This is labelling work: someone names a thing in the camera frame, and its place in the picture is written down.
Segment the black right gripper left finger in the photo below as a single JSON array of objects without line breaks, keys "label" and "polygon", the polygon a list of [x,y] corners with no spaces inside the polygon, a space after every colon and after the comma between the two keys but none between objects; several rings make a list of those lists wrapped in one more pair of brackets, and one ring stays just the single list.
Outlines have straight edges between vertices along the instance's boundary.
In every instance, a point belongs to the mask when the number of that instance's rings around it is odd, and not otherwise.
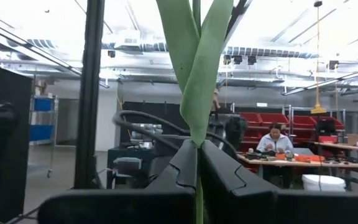
[{"label": "black right gripper left finger", "polygon": [[70,190],[41,204],[38,224],[196,224],[197,175],[187,139],[145,189]]}]

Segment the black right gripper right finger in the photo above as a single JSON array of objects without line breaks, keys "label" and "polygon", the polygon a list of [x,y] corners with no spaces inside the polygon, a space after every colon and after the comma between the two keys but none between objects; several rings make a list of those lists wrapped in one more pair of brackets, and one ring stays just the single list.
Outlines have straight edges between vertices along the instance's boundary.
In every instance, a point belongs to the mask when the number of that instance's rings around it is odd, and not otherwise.
[{"label": "black right gripper right finger", "polygon": [[209,140],[201,181],[210,224],[358,224],[358,193],[281,190]]}]

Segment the maroon artificial tulip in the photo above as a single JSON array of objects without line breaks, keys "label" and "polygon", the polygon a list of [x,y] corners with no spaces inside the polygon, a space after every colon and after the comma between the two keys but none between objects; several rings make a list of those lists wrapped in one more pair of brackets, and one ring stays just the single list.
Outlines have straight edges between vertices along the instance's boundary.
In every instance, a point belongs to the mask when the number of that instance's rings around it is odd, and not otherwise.
[{"label": "maroon artificial tulip", "polygon": [[219,59],[233,0],[213,0],[200,19],[200,1],[156,0],[170,60],[183,94],[180,114],[190,128],[195,151],[205,141]]}]

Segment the white plastic bucket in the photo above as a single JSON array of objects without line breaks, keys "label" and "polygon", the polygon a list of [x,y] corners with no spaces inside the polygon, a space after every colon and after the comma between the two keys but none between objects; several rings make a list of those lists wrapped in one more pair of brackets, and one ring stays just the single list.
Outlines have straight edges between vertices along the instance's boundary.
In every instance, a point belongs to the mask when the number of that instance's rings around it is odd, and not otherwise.
[{"label": "white plastic bucket", "polygon": [[312,191],[345,192],[345,180],[329,175],[302,175],[303,188]]}]

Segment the long wooden workbench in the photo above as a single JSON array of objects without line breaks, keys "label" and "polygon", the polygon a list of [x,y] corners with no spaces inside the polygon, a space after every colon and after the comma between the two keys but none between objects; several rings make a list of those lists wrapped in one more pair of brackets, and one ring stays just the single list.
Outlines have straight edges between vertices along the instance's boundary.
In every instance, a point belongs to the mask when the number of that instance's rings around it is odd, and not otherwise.
[{"label": "long wooden workbench", "polygon": [[338,164],[328,164],[323,162],[297,162],[297,161],[284,161],[284,160],[275,160],[275,161],[263,161],[260,159],[249,160],[243,154],[238,154],[237,157],[249,164],[260,165],[260,166],[292,166],[292,167],[335,167],[340,169],[358,169],[358,163],[347,164],[341,162]]}]

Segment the person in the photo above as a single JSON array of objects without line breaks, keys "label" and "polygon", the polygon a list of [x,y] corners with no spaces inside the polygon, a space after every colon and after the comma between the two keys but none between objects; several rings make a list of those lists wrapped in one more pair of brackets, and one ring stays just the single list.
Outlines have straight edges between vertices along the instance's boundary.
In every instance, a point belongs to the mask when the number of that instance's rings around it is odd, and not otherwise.
[{"label": "person", "polygon": [[284,153],[293,149],[293,144],[288,136],[281,133],[281,124],[272,123],[269,127],[269,133],[262,136],[256,150],[259,152],[273,151],[275,153]]}]

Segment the red storage bin shelf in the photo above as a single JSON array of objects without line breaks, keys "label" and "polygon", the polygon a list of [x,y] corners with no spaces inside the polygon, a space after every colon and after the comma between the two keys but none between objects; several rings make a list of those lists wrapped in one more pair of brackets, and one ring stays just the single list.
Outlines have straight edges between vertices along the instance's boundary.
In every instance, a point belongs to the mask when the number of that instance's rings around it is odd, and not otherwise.
[{"label": "red storage bin shelf", "polygon": [[248,122],[248,129],[244,135],[242,143],[239,147],[240,151],[246,152],[249,148],[255,149],[261,140],[262,136],[269,133],[269,127],[272,123],[284,125],[282,133],[292,138],[295,147],[307,147],[315,151],[315,147],[311,143],[315,141],[314,128],[319,120],[332,120],[335,124],[334,134],[345,130],[345,126],[336,118],[329,116],[303,116],[289,115],[280,113],[245,113],[242,112],[241,116]]}]

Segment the large black panel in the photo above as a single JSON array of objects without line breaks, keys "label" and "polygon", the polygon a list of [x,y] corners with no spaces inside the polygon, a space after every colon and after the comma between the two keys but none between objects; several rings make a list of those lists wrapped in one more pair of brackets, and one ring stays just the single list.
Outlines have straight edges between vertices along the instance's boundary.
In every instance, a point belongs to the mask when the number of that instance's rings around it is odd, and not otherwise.
[{"label": "large black panel", "polygon": [[0,222],[23,212],[32,79],[0,68]]}]

